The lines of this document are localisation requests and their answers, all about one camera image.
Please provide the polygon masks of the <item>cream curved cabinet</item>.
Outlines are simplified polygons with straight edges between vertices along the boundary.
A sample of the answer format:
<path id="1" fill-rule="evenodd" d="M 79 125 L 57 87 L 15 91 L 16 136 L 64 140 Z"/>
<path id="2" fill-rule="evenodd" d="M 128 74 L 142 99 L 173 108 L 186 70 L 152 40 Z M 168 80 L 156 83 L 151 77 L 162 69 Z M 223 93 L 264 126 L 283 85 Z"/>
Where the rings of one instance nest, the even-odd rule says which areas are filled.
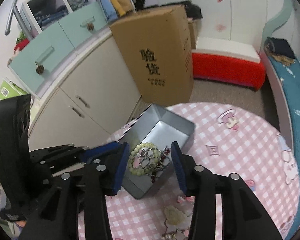
<path id="1" fill-rule="evenodd" d="M 109 29 L 80 46 L 64 68 L 43 97 L 33 103 L 30 150 L 104 144 L 131 120 L 140 101 Z"/>

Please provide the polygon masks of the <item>pink flower hair clip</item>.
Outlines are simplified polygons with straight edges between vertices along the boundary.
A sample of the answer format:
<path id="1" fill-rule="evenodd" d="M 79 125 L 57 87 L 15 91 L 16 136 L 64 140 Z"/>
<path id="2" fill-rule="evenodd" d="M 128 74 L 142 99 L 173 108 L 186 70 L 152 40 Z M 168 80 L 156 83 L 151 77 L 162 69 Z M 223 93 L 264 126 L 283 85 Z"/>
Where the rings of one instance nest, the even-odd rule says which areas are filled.
<path id="1" fill-rule="evenodd" d="M 194 202 L 194 197 L 187 197 L 185 195 L 179 195 L 177 198 L 178 203 L 184 203 L 184 202 Z"/>

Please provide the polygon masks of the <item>grey metal tin box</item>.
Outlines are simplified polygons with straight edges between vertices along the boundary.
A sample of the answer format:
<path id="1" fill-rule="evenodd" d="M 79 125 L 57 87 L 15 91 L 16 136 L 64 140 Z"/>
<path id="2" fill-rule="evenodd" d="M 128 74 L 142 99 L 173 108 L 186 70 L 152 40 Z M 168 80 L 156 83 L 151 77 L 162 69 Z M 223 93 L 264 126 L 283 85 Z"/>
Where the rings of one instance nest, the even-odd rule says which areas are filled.
<path id="1" fill-rule="evenodd" d="M 176 141 L 183 153 L 187 153 L 193 145 L 194 130 L 193 122 L 152 103 L 131 123 L 119 142 L 127 142 L 131 150 L 140 143 L 152 142 L 159 150 L 163 150 Z M 122 186 L 135 199 L 152 197 L 173 172 L 173 165 L 169 164 L 166 169 L 156 173 L 153 183 L 150 176 L 133 175 L 127 170 Z"/>

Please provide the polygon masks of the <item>pink checkered tablecloth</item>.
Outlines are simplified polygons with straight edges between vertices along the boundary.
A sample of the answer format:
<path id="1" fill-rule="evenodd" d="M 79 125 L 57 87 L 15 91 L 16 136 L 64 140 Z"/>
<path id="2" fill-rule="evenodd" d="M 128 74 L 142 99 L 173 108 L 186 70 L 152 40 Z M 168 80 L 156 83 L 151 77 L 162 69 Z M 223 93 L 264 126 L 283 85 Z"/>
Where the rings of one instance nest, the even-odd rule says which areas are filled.
<path id="1" fill-rule="evenodd" d="M 195 124 L 187 153 L 196 163 L 222 176 L 239 174 L 285 238 L 299 204 L 300 179 L 292 150 L 280 132 L 261 117 L 231 105 L 201 102 L 167 109 Z M 131 123 L 110 139 L 119 140 Z M 137 200 L 121 190 L 107 198 L 113 238 L 187 239 L 194 202 L 180 204 L 179 195 L 184 194 L 172 175 L 152 197 Z M 187 215 L 181 224 L 167 223 L 164 209 L 169 205 Z"/>

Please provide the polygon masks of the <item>green white bag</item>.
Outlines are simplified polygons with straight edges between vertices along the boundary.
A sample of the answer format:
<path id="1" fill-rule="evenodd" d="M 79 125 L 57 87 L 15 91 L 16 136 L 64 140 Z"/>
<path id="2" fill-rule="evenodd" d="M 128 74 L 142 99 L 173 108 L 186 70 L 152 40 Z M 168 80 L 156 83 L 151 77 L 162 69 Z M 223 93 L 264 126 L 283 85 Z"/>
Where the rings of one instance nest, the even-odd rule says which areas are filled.
<path id="1" fill-rule="evenodd" d="M 0 86 L 0 100 L 28 94 L 12 81 L 4 80 Z"/>

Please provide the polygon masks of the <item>mint drawer unit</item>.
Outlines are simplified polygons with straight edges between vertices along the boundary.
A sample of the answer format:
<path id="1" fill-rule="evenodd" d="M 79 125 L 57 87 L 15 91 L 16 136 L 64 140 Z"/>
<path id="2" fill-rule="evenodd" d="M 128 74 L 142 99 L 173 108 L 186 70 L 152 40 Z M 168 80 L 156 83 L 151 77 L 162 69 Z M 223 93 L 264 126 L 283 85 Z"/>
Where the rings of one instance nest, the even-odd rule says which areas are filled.
<path id="1" fill-rule="evenodd" d="M 107 26 L 102 7 L 93 2 L 53 23 L 12 60 L 10 70 L 26 89 L 41 98 L 74 51 Z"/>

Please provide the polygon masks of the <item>large cardboard box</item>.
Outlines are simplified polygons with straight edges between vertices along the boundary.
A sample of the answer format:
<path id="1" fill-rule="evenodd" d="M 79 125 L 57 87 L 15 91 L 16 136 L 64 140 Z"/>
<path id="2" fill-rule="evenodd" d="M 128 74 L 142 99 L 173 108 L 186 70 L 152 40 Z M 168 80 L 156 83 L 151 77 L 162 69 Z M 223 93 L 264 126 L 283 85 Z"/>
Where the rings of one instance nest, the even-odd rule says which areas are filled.
<path id="1" fill-rule="evenodd" d="M 193 64 L 184 6 L 136 12 L 110 29 L 144 102 L 171 106 L 189 101 Z"/>

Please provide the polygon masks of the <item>purple cubby shelf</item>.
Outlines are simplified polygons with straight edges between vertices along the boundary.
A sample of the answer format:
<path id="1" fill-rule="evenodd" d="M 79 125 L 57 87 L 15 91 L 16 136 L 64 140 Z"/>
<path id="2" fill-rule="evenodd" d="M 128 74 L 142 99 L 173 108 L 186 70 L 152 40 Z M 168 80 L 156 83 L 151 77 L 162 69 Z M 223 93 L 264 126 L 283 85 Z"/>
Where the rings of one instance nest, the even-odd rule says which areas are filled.
<path id="1" fill-rule="evenodd" d="M 70 14 L 77 9 L 89 5 L 96 0 L 26 0 L 21 6 L 21 16 L 33 37 L 42 33 L 44 29 L 57 21 L 56 18 L 43 24 L 43 16 L 53 16 L 61 10 Z"/>

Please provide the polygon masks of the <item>red storage bench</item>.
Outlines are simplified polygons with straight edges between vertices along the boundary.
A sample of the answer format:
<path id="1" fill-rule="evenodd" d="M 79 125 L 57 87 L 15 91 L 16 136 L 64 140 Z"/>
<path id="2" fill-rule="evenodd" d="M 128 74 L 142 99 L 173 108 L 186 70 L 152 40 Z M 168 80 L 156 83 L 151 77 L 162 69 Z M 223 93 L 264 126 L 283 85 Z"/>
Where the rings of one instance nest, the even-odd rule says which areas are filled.
<path id="1" fill-rule="evenodd" d="M 266 68 L 252 45 L 199 37 L 192 51 L 193 76 L 259 90 Z"/>

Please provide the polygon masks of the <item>metal handrail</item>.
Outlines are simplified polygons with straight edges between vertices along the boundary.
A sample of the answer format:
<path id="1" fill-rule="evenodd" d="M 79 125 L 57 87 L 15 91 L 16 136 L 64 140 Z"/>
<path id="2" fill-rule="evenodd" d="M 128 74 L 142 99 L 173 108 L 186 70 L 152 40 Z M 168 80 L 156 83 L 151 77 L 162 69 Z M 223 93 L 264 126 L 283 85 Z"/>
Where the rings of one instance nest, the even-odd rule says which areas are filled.
<path id="1" fill-rule="evenodd" d="M 12 18 L 15 17 L 17 20 L 17 23 L 19 24 L 19 27 L 21 28 L 21 31 L 25 34 L 26 38 L 31 41 L 33 39 L 33 36 L 29 29 L 27 28 L 27 25 L 25 24 L 20 11 L 18 10 L 17 7 L 17 1 L 18 0 L 13 0 L 12 6 L 8 15 L 7 23 L 6 23 L 6 29 L 5 29 L 5 36 L 8 36 L 11 32 L 11 24 L 12 24 Z"/>

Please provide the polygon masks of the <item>folded dark clothes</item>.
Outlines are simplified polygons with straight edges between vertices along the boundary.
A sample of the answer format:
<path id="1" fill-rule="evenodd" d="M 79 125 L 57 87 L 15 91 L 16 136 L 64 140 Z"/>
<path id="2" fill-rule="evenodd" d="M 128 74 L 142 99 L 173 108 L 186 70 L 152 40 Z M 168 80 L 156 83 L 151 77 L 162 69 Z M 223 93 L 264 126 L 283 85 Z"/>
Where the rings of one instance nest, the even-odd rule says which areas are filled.
<path id="1" fill-rule="evenodd" d="M 264 42 L 264 52 L 268 57 L 285 66 L 291 66 L 296 59 L 289 43 L 282 38 L 267 37 Z"/>

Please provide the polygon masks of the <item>black clothes pile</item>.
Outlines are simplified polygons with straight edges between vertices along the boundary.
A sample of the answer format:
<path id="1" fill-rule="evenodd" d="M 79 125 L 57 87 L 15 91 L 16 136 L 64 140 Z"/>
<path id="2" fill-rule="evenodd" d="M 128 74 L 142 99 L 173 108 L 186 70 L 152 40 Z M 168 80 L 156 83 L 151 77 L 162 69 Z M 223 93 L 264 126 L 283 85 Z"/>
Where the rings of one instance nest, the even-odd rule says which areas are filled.
<path id="1" fill-rule="evenodd" d="M 192 18 L 193 20 L 200 20 L 203 18 L 202 10 L 198 5 L 193 4 L 189 0 L 183 1 L 183 5 L 188 18 Z"/>

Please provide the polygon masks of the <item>teal bunk bed frame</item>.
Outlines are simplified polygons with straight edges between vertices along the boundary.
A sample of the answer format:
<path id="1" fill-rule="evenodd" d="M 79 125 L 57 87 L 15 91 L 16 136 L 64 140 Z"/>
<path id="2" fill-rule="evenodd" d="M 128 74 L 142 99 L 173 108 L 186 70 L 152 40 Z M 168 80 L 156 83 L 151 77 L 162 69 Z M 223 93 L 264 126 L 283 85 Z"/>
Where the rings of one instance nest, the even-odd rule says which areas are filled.
<path id="1" fill-rule="evenodd" d="M 261 44 L 264 45 L 266 38 L 271 36 L 287 40 L 297 57 L 300 57 L 300 2 L 298 0 L 267 0 L 267 19 Z M 275 100 L 279 131 L 286 143 L 292 147 L 293 129 L 288 103 L 282 88 L 283 82 L 263 49 L 260 49 L 260 52 Z"/>

